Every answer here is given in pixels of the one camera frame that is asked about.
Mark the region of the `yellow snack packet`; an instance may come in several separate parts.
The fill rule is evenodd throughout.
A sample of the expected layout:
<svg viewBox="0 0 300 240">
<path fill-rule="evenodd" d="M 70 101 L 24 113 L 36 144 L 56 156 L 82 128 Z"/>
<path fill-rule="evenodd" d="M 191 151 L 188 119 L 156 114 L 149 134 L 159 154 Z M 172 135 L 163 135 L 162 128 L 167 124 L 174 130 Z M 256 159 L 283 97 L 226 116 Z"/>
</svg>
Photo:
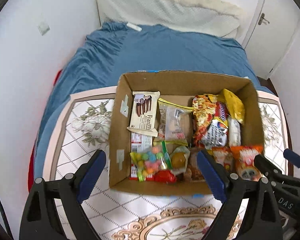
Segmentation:
<svg viewBox="0 0 300 240">
<path fill-rule="evenodd" d="M 230 90 L 223 89 L 218 96 L 218 100 L 226 105 L 228 112 L 233 119 L 244 125 L 245 107 L 238 96 Z"/>
</svg>

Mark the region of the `white quilted pillow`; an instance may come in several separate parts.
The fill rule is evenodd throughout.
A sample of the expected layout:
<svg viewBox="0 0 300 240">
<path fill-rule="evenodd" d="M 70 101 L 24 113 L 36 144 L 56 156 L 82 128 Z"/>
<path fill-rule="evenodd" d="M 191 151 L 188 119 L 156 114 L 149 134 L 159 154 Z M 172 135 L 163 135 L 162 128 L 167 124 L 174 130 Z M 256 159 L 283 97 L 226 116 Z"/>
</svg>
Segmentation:
<svg viewBox="0 0 300 240">
<path fill-rule="evenodd" d="M 244 11 L 223 0 L 96 0 L 99 19 L 234 38 Z"/>
</svg>

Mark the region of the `cream franzzi wafer packet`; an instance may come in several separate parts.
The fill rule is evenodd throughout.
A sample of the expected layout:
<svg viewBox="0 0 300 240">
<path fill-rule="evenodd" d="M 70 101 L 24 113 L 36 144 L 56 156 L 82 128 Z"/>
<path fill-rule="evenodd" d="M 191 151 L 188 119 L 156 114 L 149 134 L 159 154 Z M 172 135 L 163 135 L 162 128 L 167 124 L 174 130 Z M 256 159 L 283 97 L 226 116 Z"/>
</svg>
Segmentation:
<svg viewBox="0 0 300 240">
<path fill-rule="evenodd" d="M 127 129 L 130 132 L 157 137 L 158 131 L 155 128 L 157 115 L 157 104 L 160 92 L 133 92 L 133 107 L 130 117 L 130 124 Z"/>
</svg>

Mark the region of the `blue bed sheet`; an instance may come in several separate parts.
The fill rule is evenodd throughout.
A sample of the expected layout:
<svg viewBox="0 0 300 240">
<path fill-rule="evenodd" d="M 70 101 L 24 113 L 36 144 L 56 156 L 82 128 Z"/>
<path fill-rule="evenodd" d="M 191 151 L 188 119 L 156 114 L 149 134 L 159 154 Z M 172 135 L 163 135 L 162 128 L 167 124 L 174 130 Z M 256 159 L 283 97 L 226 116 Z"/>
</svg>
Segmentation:
<svg viewBox="0 0 300 240">
<path fill-rule="evenodd" d="M 63 68 L 47 100 L 40 123 L 33 174 L 43 173 L 46 150 L 57 119 L 71 94 L 114 86 L 127 72 L 186 70 L 248 77 L 256 90 L 266 91 L 233 38 L 181 32 L 163 25 L 107 22 L 93 31 Z"/>
</svg>

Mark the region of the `colourful candy ball bag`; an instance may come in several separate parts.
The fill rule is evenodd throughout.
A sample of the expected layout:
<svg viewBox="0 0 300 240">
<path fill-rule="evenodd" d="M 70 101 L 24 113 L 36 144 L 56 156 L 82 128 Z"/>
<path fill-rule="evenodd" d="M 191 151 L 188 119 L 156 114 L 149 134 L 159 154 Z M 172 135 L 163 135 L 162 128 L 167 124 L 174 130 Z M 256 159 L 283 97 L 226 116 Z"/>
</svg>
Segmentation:
<svg viewBox="0 0 300 240">
<path fill-rule="evenodd" d="M 138 181 L 153 180 L 155 173 L 172 169 L 170 155 L 164 141 L 154 145 L 145 153 L 130 152 L 130 159 L 137 168 Z"/>
</svg>

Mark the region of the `white remote on bed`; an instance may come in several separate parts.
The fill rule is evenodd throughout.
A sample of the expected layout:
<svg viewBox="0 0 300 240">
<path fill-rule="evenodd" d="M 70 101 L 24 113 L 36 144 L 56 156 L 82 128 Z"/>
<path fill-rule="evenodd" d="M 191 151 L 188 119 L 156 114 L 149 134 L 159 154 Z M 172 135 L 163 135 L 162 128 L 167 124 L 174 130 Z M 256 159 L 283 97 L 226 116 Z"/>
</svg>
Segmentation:
<svg viewBox="0 0 300 240">
<path fill-rule="evenodd" d="M 142 31 L 142 28 L 141 28 L 140 26 L 135 25 L 135 24 L 132 24 L 132 23 L 130 23 L 130 22 L 128 22 L 128 23 L 126 24 L 126 26 L 129 27 L 130 29 L 133 29 L 133 30 L 138 31 L 138 32 L 141 32 L 141 31 Z"/>
</svg>

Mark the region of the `white wall socket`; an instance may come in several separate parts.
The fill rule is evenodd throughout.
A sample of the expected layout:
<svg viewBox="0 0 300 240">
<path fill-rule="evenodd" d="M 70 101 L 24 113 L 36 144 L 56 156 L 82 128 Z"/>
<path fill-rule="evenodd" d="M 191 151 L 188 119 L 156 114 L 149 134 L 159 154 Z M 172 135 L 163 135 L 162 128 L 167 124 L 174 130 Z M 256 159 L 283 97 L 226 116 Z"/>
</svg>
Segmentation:
<svg viewBox="0 0 300 240">
<path fill-rule="evenodd" d="M 37 27 L 42 36 L 50 30 L 50 26 L 46 22 L 40 22 Z"/>
</svg>

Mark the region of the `brown cake packet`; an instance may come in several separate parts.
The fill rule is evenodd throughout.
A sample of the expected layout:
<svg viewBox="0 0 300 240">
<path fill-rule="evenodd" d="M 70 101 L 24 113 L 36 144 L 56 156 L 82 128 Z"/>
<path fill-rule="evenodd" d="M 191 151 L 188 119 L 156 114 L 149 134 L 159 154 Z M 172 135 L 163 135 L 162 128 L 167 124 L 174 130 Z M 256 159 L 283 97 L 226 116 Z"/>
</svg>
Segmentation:
<svg viewBox="0 0 300 240">
<path fill-rule="evenodd" d="M 186 182 L 198 183 L 205 181 L 205 178 L 202 175 L 197 164 L 197 154 L 199 151 L 200 149 L 196 147 L 190 149 L 190 156 L 188 158 L 187 168 L 184 172 L 184 180 Z"/>
</svg>

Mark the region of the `yellow jelly cup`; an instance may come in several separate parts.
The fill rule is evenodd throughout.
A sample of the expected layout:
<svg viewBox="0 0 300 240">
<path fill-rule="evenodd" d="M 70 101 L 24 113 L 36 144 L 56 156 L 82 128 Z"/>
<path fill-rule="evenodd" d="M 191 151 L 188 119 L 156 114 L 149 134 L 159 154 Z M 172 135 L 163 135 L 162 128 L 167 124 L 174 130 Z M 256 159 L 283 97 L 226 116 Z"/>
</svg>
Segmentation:
<svg viewBox="0 0 300 240">
<path fill-rule="evenodd" d="M 170 160 L 172 164 L 171 172 L 177 176 L 186 172 L 190 150 L 186 146 L 177 147 L 171 154 Z"/>
</svg>

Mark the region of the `small red snack packet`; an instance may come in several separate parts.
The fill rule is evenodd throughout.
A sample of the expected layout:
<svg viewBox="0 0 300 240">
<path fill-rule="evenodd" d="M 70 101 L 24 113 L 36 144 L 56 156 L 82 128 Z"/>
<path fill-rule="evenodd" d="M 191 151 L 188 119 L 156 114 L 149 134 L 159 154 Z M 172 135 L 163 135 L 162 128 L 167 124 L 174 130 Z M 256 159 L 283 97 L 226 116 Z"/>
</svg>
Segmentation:
<svg viewBox="0 0 300 240">
<path fill-rule="evenodd" d="M 153 176 L 153 180 L 155 182 L 166 183 L 166 184 L 177 182 L 175 175 L 170 170 L 161 170 L 155 173 Z"/>
</svg>

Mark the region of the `clear pastry packet yellow trim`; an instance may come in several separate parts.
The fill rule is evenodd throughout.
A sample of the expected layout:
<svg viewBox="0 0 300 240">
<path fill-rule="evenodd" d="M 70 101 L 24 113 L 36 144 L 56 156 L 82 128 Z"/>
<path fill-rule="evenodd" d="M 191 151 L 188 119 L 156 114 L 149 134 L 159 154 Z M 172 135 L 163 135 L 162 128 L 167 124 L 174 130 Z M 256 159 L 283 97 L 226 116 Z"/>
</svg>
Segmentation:
<svg viewBox="0 0 300 240">
<path fill-rule="evenodd" d="M 187 146 L 189 143 L 182 122 L 191 116 L 193 108 L 181 106 L 163 98 L 159 98 L 158 106 L 160 124 L 158 127 L 158 136 L 154 138 L 153 143 L 156 145 L 164 141 L 167 144 Z"/>
</svg>

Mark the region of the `red white snack bar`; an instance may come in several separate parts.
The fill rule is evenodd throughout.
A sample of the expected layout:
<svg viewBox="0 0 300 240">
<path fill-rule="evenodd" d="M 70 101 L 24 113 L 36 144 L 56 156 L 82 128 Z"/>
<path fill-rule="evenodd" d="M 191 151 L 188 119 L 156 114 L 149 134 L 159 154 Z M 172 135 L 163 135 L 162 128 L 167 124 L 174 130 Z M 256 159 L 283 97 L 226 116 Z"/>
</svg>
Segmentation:
<svg viewBox="0 0 300 240">
<path fill-rule="evenodd" d="M 138 133 L 131 133 L 130 145 L 132 152 L 145 153 L 152 148 L 153 138 L 147 135 L 141 135 Z M 138 180 L 137 168 L 131 161 L 130 167 L 130 180 Z"/>
</svg>

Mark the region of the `panda orange snack bag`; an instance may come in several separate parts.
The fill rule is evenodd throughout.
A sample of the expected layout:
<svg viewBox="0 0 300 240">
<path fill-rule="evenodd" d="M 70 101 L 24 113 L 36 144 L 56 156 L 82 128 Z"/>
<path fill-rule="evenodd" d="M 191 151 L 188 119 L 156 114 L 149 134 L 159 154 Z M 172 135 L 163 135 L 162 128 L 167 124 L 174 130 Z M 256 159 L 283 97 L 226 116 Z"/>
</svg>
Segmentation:
<svg viewBox="0 0 300 240">
<path fill-rule="evenodd" d="M 212 153 L 216 163 L 221 164 L 228 172 L 234 170 L 234 157 L 229 147 L 213 147 Z"/>
</svg>

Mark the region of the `korean cheese noodle packet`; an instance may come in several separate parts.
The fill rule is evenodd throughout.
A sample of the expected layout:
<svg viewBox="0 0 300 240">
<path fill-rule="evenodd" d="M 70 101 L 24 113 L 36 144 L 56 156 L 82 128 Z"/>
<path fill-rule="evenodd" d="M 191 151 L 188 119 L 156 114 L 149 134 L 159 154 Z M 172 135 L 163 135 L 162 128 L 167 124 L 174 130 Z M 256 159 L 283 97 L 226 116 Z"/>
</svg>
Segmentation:
<svg viewBox="0 0 300 240">
<path fill-rule="evenodd" d="M 228 109 L 218 95 L 197 95 L 192 100 L 193 144 L 207 150 L 224 147 L 228 141 Z"/>
</svg>

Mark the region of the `clear white biscuit packet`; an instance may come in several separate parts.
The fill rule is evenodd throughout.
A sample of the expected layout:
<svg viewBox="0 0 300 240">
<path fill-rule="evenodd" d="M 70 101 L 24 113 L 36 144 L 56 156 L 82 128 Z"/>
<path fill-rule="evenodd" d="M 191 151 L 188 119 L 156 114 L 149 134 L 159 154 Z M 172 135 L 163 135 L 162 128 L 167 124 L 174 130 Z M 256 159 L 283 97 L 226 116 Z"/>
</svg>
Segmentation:
<svg viewBox="0 0 300 240">
<path fill-rule="evenodd" d="M 241 145 L 241 128 L 236 119 L 231 116 L 228 117 L 228 143 L 230 147 Z"/>
</svg>

